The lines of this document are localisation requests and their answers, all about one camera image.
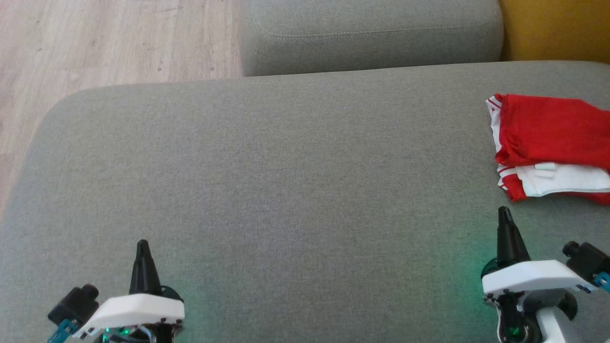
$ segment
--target sofa cushion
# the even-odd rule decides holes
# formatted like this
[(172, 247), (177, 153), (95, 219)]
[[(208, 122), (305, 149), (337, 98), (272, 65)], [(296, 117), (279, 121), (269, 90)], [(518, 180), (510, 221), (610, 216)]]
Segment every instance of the sofa cushion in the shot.
[[(0, 227), (0, 332), (43, 342), (74, 286), (127, 294), (135, 244), (184, 298), (179, 342), (493, 342), (494, 92), (610, 108), (610, 67), (513, 62), (129, 85), (46, 116)], [(534, 259), (610, 251), (610, 209), (511, 205)], [(601, 342), (610, 296), (578, 294)]]
[(498, 60), (497, 0), (248, 0), (246, 76)]

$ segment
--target blue connector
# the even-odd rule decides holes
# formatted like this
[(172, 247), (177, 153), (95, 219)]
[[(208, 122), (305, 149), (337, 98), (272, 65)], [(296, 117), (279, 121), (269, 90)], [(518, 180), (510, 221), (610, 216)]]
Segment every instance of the blue connector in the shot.
[(599, 273), (594, 282), (599, 288), (605, 289), (606, 292), (610, 293), (610, 275), (608, 273)]
[(64, 343), (77, 331), (78, 326), (75, 323), (69, 319), (64, 319), (63, 322), (57, 326), (57, 330), (55, 330), (55, 333), (51, 336), (51, 338), (49, 338), (48, 341), (46, 341), (46, 343)]

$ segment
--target sofa seam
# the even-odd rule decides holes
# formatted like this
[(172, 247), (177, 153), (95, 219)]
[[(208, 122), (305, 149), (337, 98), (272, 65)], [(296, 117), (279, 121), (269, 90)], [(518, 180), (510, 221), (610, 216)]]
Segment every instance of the sofa seam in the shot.
[(418, 32), (418, 31), (436, 31), (436, 30), (471, 30), (471, 29), (479, 29), (481, 27), (487, 26), (498, 19), (500, 16), (500, 10), (496, 8), (495, 15), (489, 21), (472, 26), (461, 26), (461, 27), (442, 27), (442, 26), (432, 26), (432, 27), (422, 27), (418, 29), (387, 29), (387, 30), (378, 30), (378, 31), (346, 31), (346, 32), (331, 32), (328, 34), (307, 34), (307, 35), (281, 35), (274, 34), (265, 30), (263, 25), (261, 25), (258, 16), (254, 13), (254, 8), (250, 8), (252, 17), (254, 19), (255, 25), (258, 29), (264, 33), (265, 35), (275, 38), (278, 40), (299, 40), (299, 39), (331, 39), (331, 38), (347, 38), (347, 37), (369, 37), (375, 35), (395, 35), (400, 33), (407, 32)]

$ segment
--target wooden floor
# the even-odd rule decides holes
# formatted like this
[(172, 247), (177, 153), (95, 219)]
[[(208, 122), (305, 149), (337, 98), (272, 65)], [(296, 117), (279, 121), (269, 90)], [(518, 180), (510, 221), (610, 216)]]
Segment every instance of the wooden floor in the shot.
[(0, 218), (29, 142), (67, 95), (241, 76), (239, 0), (0, 0)]

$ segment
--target yellow wall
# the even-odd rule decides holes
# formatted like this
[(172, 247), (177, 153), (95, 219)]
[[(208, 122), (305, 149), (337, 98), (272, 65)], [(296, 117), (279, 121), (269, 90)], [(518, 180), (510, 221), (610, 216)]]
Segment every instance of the yellow wall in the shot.
[(503, 60), (610, 63), (610, 0), (500, 0)]

